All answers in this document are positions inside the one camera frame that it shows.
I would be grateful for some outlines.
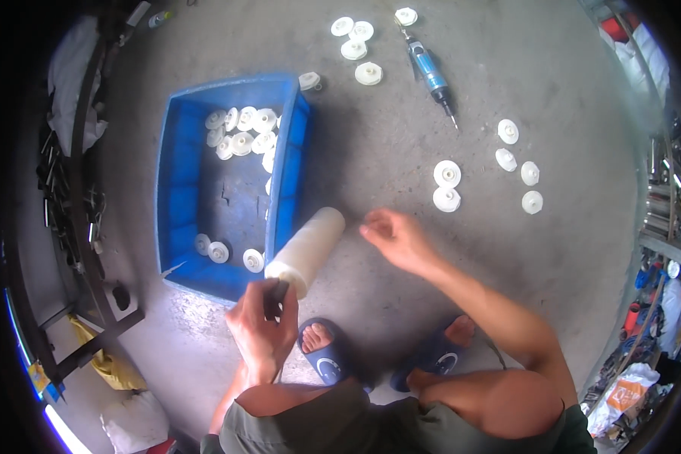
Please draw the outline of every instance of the bare foot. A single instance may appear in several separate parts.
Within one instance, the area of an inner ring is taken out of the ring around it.
[[[311,353],[327,347],[333,341],[333,336],[322,323],[313,323],[303,330],[303,352]]]
[[[468,315],[460,315],[454,322],[444,330],[446,338],[456,345],[464,348],[469,348],[472,344],[472,337],[474,336],[474,321]],[[424,372],[419,368],[411,371],[406,377],[406,383],[409,389],[418,392],[420,388],[425,388],[429,385],[438,383],[441,377],[432,374],[431,372]]]

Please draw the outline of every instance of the yellow bag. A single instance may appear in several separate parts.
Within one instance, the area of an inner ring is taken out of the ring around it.
[[[68,314],[73,324],[75,335],[81,345],[96,337],[97,332],[75,315]],[[91,359],[91,366],[113,389],[146,389],[146,382],[140,373],[126,360],[114,354],[105,353],[103,349],[96,352]]]

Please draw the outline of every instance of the small tool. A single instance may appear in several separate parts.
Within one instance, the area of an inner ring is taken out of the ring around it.
[[[431,93],[431,97],[433,97],[438,104],[442,105],[444,112],[446,112],[454,122],[454,128],[459,131],[457,120],[454,118],[454,110],[452,109],[452,94],[449,91],[449,85],[446,84],[446,80],[442,76],[442,73],[436,68],[429,51],[421,44],[421,41],[416,39],[406,31],[406,28],[401,26],[401,23],[397,18],[394,18],[393,20],[401,29],[404,38],[406,38],[409,58],[411,59],[411,65],[414,67],[415,78],[418,80],[419,74],[424,78],[426,87]]]

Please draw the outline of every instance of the fluorescent light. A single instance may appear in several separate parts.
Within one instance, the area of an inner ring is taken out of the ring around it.
[[[3,289],[3,294],[5,295],[5,303],[8,304],[8,314],[10,314],[10,323],[13,325],[13,332],[15,333],[15,339],[18,340],[19,351],[22,353],[23,365],[27,369],[27,366],[30,365],[30,359],[27,356],[27,350],[25,349],[25,345],[23,345],[22,339],[20,339],[20,332],[18,331],[18,324],[15,321],[15,315],[13,314],[13,305],[11,304],[12,301],[10,300],[10,294],[9,294],[7,288]]]
[[[56,413],[56,410],[52,405],[45,406],[45,416],[48,416],[48,420],[53,424],[53,428],[58,433],[58,436],[73,454],[92,454],[86,445],[81,443],[78,437],[68,429],[68,426],[66,426],[66,423],[58,416],[58,413]]]

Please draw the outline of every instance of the person's hand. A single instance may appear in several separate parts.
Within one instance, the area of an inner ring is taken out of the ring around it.
[[[377,208],[366,215],[359,231],[392,264],[415,275],[424,277],[441,261],[416,219],[408,214]]]
[[[256,280],[247,285],[237,305],[224,316],[252,384],[271,384],[298,338],[298,297],[290,286],[282,302],[280,323],[265,320],[264,294],[278,279]]]

